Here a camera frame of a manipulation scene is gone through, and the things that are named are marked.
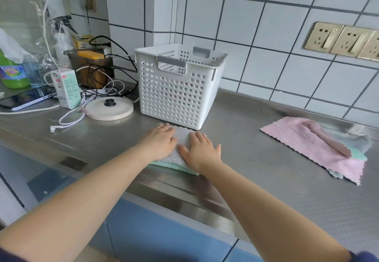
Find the phone screen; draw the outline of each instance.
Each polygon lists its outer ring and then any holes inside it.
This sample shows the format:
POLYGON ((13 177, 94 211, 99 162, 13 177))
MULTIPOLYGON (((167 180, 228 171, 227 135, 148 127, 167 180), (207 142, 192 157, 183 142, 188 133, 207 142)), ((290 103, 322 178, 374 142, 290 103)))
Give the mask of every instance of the phone screen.
POLYGON ((0 100, 0 106, 6 109, 13 109, 53 93, 55 93, 55 88, 43 86, 0 100))

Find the small carton box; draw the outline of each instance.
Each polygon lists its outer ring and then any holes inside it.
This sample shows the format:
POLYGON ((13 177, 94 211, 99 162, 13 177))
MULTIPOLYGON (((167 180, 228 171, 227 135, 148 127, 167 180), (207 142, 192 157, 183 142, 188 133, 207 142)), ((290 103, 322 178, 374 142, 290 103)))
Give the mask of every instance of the small carton box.
POLYGON ((61 68, 51 72, 61 107, 73 109, 80 105, 81 97, 75 71, 61 68))

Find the pink cloth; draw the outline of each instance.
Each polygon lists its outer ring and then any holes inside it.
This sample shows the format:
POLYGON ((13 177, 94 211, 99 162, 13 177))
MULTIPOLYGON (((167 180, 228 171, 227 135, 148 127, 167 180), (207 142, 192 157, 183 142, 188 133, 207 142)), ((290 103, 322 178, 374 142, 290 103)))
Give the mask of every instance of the pink cloth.
POLYGON ((350 150, 323 131, 315 121, 300 117, 284 117, 260 130, 318 165, 338 172, 360 185, 365 162, 351 158, 350 150))

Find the countertop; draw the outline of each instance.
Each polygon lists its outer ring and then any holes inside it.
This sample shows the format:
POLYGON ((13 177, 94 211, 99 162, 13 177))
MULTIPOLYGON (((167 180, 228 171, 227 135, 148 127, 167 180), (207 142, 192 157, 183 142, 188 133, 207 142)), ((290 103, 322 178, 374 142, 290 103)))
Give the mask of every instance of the countertop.
MULTIPOLYGON (((19 92, 0 90, 7 96, 19 92)), ((50 99, 37 107, 54 103, 50 99)), ((142 115, 137 103, 127 118, 96 121, 85 117, 75 126, 50 133, 49 126, 67 111, 57 108, 0 116, 0 145, 79 178, 135 145, 160 122, 142 115)), ((222 144, 222 160, 238 173, 348 249, 379 255, 378 129, 220 90, 201 131, 215 144, 222 144), (332 178, 325 169, 259 131, 283 116, 311 118, 329 132, 371 135, 362 185, 332 178)), ((248 241, 224 200, 201 175, 149 165, 127 191, 248 241)))

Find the brown plastic container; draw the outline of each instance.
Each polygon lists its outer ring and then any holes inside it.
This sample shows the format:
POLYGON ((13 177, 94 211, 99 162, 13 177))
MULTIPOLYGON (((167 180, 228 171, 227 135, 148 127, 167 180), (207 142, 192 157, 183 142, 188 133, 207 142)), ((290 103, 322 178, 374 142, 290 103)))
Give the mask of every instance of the brown plastic container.
MULTIPOLYGON (((78 55, 78 51, 93 51, 99 54, 104 54, 102 49, 73 49, 66 50, 63 53, 68 55, 70 59, 71 66, 74 70, 77 70, 80 67, 86 65, 99 65, 104 67, 112 67, 113 59, 112 58, 104 58, 100 60, 92 60, 88 58, 84 58, 78 55)), ((106 68, 100 68, 100 71, 106 73, 110 77, 114 77, 114 70, 109 70, 106 68)), ((76 78, 78 82, 84 86, 91 87, 93 89, 101 89, 103 88, 108 81, 108 78, 105 74, 96 71, 94 68, 84 68, 78 72, 76 72, 76 78)))

